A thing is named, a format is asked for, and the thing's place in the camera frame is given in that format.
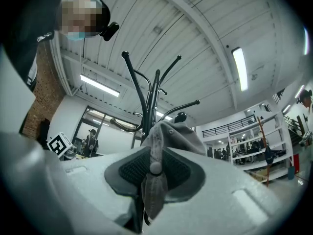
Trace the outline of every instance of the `black coat rack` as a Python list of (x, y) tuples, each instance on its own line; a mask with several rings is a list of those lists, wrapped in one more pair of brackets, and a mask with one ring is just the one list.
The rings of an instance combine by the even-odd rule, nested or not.
[[(151, 86), (150, 80), (144, 74), (133, 69), (132, 63), (129, 59), (129, 53), (127, 51), (122, 52), (122, 57), (124, 58), (124, 60), (126, 62), (128, 71), (131, 75), (131, 78), (132, 78), (133, 83), (135, 85), (135, 88), (137, 90), (137, 93), (138, 93), (138, 96), (140, 99), (141, 108), (142, 108), (142, 114), (137, 113), (137, 112), (133, 112), (133, 114), (137, 115), (137, 116), (141, 116), (142, 120), (141, 120), (141, 124), (135, 129), (129, 129), (129, 128), (124, 127), (120, 123), (116, 122), (116, 119), (114, 119), (114, 118), (112, 118), (110, 120), (110, 123), (116, 125), (117, 127), (121, 128), (122, 130), (124, 130), (126, 132), (136, 132), (142, 128), (142, 133), (141, 133), (141, 135), (142, 135), (141, 143), (142, 143), (145, 140), (145, 138), (148, 136), (150, 129), (156, 124), (156, 110), (157, 110), (157, 105), (158, 105), (159, 93), (162, 92), (163, 94), (167, 95), (166, 91), (161, 88), (161, 84), (162, 84), (164, 78), (166, 77), (166, 75), (170, 72), (170, 70), (174, 67), (174, 65), (181, 59), (181, 56), (180, 55), (177, 56), (175, 61), (169, 66), (169, 68), (167, 68), (167, 70), (165, 71), (165, 73), (162, 75), (161, 78), (160, 78), (160, 70), (156, 70), (156, 75), (155, 75), (155, 79), (153, 81), (152, 86)], [(140, 89), (140, 86), (139, 86), (139, 83), (138, 83), (138, 80), (137, 80), (135, 73), (137, 73), (138, 75), (143, 77), (146, 80), (146, 82), (148, 83), (149, 90), (148, 90), (148, 95), (147, 95), (146, 100), (142, 94), (142, 91)], [(161, 117), (159, 122), (164, 120), (171, 113), (185, 109), (185, 108), (193, 106), (195, 104), (200, 104), (200, 101), (196, 100), (194, 102), (175, 107), (174, 109), (165, 113)], [(175, 117), (175, 122), (183, 122), (186, 120), (186, 117), (187, 117), (187, 115), (185, 113), (179, 113)]]

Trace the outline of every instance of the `shelf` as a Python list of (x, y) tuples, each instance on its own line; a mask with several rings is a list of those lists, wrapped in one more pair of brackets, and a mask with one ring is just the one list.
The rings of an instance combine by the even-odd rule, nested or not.
[[(269, 131), (269, 132), (266, 132), (266, 133), (265, 133), (265, 136), (267, 136), (267, 135), (269, 135), (269, 134), (272, 134), (273, 132), (278, 131), (278, 130), (280, 130), (280, 129), (281, 129), (281, 127), (278, 127), (278, 128), (276, 128), (276, 129), (274, 129), (274, 130), (271, 130), (271, 131)], [(248, 143), (248, 142), (251, 142), (251, 141), (254, 141), (254, 140), (257, 140), (257, 139), (262, 139), (262, 138), (263, 138), (263, 136), (261, 136), (261, 137), (256, 137), (256, 138), (252, 138), (252, 139), (249, 139), (249, 140), (240, 142), (240, 143), (232, 143), (232, 144), (230, 145), (230, 147), (234, 147), (234, 146), (237, 146), (237, 145), (241, 145), (241, 144)]]
[(280, 177), (287, 175), (287, 174), (288, 174), (288, 168), (282, 168), (282, 169), (279, 169), (276, 171), (272, 171), (269, 173), (269, 180), (280, 178)]
[[(278, 143), (276, 143), (276, 144), (272, 144), (272, 145), (270, 145), (269, 147), (270, 147), (270, 149), (272, 150), (272, 149), (275, 149), (276, 147), (278, 147), (278, 146), (280, 146), (280, 145), (282, 145), (282, 144), (284, 144), (284, 143), (285, 143), (285, 141), (281, 141), (281, 142), (278, 142)], [(247, 157), (252, 157), (252, 156), (261, 154), (261, 153), (263, 153), (263, 152), (265, 152), (265, 148), (263, 148), (262, 150), (260, 150), (260, 151), (258, 151), (258, 152), (254, 152), (254, 153), (250, 153), (250, 154), (247, 154), (247, 155), (243, 155), (243, 156), (239, 156), (239, 157), (233, 158), (233, 160), (242, 159), (242, 158), (247, 158)]]
[[(281, 156), (281, 157), (278, 157), (276, 159), (274, 159), (273, 161), (273, 164), (274, 163), (277, 163), (279, 161), (282, 161), (288, 157), (291, 157), (292, 155), (290, 154), (285, 154), (284, 156)], [(256, 162), (256, 163), (252, 163), (252, 164), (246, 164), (246, 165), (237, 165), (236, 167), (241, 169), (241, 170), (252, 170), (252, 169), (255, 169), (255, 168), (259, 168), (259, 167), (264, 167), (264, 166), (267, 166), (268, 163), (266, 163), (266, 161), (261, 161), (261, 162)]]
[[(274, 119), (277, 114), (278, 114), (278, 113), (275, 113), (275, 114), (273, 114), (273, 115), (270, 116), (270, 117), (267, 117), (267, 118), (262, 119), (262, 120), (261, 120), (261, 123), (266, 123), (266, 122), (268, 122), (268, 121)], [(259, 126), (259, 122), (256, 121), (256, 122), (253, 123), (253, 124), (250, 124), (250, 125), (241, 127), (241, 128), (239, 128), (239, 129), (237, 129), (237, 130), (234, 130), (234, 131), (230, 131), (230, 132), (229, 132), (229, 135), (230, 135), (230, 136), (234, 136), (234, 135), (236, 135), (236, 134), (240, 134), (240, 133), (242, 133), (242, 132), (246, 132), (247, 130), (253, 129), (254, 127), (258, 127), (258, 126)]]

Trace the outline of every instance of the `white shelving unit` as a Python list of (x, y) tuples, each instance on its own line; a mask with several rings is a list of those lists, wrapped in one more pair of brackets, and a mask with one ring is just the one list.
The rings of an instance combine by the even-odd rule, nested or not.
[[(285, 130), (285, 128), (287, 128), (287, 127), (285, 125), (286, 123), (283, 121), (282, 113), (279, 111), (279, 112), (277, 112), (277, 113), (275, 113), (269, 117), (266, 117), (266, 118), (261, 120), (261, 123), (264, 124), (264, 123), (267, 123), (270, 121), (271, 121), (271, 123), (267, 125), (267, 130), (264, 130), (266, 138), (270, 137), (271, 135), (274, 135), (274, 133), (279, 133), (279, 135), (276, 134), (276, 136), (273, 136), (273, 138), (271, 139), (271, 142), (269, 142), (269, 147), (272, 150), (274, 150), (275, 148), (282, 146), (283, 149), (286, 150), (285, 155), (283, 155), (281, 157), (277, 157), (273, 161), (273, 165), (274, 165), (277, 162), (285, 160), (285, 167), (280, 168), (276, 171), (273, 171), (269, 174), (269, 180), (273, 180), (273, 179), (279, 178), (281, 176), (284, 176), (288, 173), (288, 167), (289, 167), (290, 162), (293, 165), (293, 152), (292, 152), (290, 137), (286, 136), (289, 133), (288, 133), (288, 130)], [(256, 140), (260, 140), (263, 138), (263, 136), (255, 137), (255, 135), (254, 135), (253, 130), (257, 129), (258, 127), (259, 127), (259, 123), (255, 122), (255, 123), (252, 123), (248, 126), (242, 127), (240, 129), (230, 131), (228, 133), (228, 141), (229, 141), (229, 148), (230, 148), (230, 162), (234, 166), (236, 166), (237, 168), (239, 168), (241, 170), (247, 171), (247, 170), (253, 170), (253, 169), (257, 169), (257, 168), (261, 169), (262, 167), (265, 167), (268, 165), (265, 160), (258, 162), (258, 161), (253, 161), (253, 159), (251, 159), (252, 160), (251, 163), (247, 163), (245, 165), (235, 165), (234, 164), (234, 162), (236, 160), (248, 158), (248, 157), (254, 157), (258, 154), (262, 154), (265, 152), (265, 148), (264, 148), (258, 152), (255, 152), (255, 153), (244, 154), (241, 156), (239, 155), (239, 156), (233, 157), (234, 150), (236, 149), (237, 146), (242, 145), (242, 144), (247, 144), (247, 143), (250, 143), (250, 142), (253, 142)], [(243, 142), (230, 143), (233, 137), (236, 137), (236, 136), (239, 137), (239, 135), (241, 136), (241, 134), (247, 133), (247, 132), (251, 133), (252, 138), (245, 140)]]

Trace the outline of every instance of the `brick wall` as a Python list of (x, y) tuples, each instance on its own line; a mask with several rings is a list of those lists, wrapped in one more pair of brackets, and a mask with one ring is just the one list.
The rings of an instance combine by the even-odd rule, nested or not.
[(49, 42), (42, 42), (37, 50), (37, 83), (33, 92), (36, 100), (28, 112), (23, 133), (36, 139), (40, 122), (52, 119), (65, 92), (60, 84), (50, 52)]

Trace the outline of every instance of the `red object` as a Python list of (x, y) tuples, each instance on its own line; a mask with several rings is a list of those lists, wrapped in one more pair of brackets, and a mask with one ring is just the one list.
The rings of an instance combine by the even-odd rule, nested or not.
[(299, 162), (299, 154), (295, 154), (293, 156), (293, 164), (295, 168), (295, 174), (297, 174), (300, 171), (300, 162)]

